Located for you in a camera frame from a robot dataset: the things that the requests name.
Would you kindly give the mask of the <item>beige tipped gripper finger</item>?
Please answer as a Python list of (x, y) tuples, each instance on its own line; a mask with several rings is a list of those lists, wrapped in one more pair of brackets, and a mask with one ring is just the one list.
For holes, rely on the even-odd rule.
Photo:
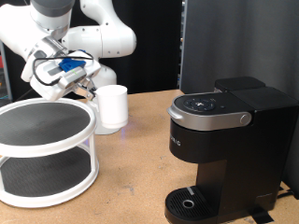
[(92, 100), (95, 97), (95, 87), (93, 81), (90, 78), (86, 78), (76, 84), (75, 94), (83, 96), (88, 100)]

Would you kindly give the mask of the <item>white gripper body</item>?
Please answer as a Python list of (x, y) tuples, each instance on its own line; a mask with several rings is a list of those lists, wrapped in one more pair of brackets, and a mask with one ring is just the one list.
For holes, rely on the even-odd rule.
[(57, 101), (70, 92), (75, 93), (76, 84), (92, 79), (100, 68), (96, 60), (88, 57), (37, 58), (32, 63), (30, 84), (44, 99)]

